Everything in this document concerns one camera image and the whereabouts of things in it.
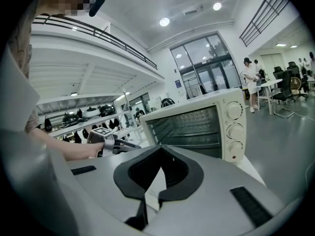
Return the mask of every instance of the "ceiling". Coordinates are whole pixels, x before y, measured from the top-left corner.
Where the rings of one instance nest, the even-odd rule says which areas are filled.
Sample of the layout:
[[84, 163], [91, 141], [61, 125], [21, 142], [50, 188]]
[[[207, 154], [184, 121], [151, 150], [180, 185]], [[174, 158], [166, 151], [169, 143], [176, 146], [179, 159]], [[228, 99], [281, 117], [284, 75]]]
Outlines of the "ceiling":
[[[305, 22], [299, 17], [280, 31], [276, 36], [262, 45], [259, 49], [289, 49], [291, 45], [301, 45], [313, 38], [312, 33]], [[285, 47], [276, 46], [276, 44], [286, 44]]]
[[78, 94], [135, 93], [156, 79], [122, 63], [75, 51], [34, 48], [30, 84], [41, 99]]
[[[222, 8], [213, 10], [213, 4], [220, 2]], [[237, 0], [106, 0], [101, 11], [133, 33], [146, 47], [153, 47], [161, 41], [186, 30], [200, 26], [226, 22], [232, 19]], [[196, 13], [185, 15], [187, 11]], [[167, 17], [170, 24], [159, 25]]]

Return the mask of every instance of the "staircase railing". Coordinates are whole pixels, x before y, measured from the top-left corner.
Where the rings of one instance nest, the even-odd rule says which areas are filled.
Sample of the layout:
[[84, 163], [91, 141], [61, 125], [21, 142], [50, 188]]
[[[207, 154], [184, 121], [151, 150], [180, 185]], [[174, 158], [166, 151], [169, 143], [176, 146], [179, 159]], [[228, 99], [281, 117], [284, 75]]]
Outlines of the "staircase railing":
[[247, 47], [279, 16], [289, 0], [264, 0], [256, 14], [240, 35]]
[[86, 24], [84, 22], [68, 18], [62, 15], [53, 15], [50, 16], [48, 14], [42, 14], [35, 18], [33, 24], [40, 24], [40, 25], [51, 25], [56, 27], [62, 27], [66, 29], [70, 29], [73, 31], [79, 31], [85, 34], [88, 34], [93, 37], [97, 37], [99, 39], [102, 39], [108, 43], [111, 43], [124, 51], [134, 55], [138, 59], [141, 59], [148, 65], [152, 66], [154, 69], [158, 69], [157, 65], [151, 61], [149, 58], [144, 56], [142, 53], [131, 47], [130, 45], [124, 43], [120, 39], [116, 38], [115, 36], [105, 32], [104, 30], [101, 30], [97, 27], [91, 26], [89, 24]]

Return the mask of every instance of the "concrete floor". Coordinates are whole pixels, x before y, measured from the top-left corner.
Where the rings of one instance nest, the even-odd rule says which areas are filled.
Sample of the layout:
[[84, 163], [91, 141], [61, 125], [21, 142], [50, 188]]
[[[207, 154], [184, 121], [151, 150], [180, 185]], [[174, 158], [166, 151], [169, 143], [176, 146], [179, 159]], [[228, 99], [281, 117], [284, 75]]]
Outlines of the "concrete floor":
[[[315, 158], [315, 122], [293, 115], [284, 119], [269, 115], [268, 105], [247, 114], [245, 155], [272, 190], [286, 205], [302, 197], [307, 188], [305, 170]], [[310, 96], [288, 108], [297, 114], [315, 119], [315, 97]], [[315, 165], [308, 170], [308, 181]]]

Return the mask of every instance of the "black earpiece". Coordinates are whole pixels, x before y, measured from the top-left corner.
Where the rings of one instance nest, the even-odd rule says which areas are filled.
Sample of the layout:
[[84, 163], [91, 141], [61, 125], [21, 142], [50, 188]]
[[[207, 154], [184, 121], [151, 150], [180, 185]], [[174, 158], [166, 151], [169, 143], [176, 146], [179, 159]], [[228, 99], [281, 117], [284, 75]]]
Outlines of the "black earpiece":
[[91, 4], [89, 16], [94, 17], [101, 6], [104, 4], [105, 0], [95, 0], [94, 4]]

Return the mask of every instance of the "oven knob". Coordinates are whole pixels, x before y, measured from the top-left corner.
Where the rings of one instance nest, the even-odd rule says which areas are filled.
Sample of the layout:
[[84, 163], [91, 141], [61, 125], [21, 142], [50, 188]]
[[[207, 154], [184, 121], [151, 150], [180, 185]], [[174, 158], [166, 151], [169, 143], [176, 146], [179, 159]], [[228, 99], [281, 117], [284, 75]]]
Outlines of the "oven knob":
[[242, 154], [242, 149], [243, 145], [241, 142], [232, 142], [228, 147], [228, 151], [231, 152], [233, 155]]
[[241, 140], [243, 135], [243, 127], [240, 124], [233, 124], [227, 129], [227, 136], [231, 139]]
[[226, 106], [226, 115], [231, 119], [237, 119], [242, 115], [242, 106], [238, 102], [231, 102]]

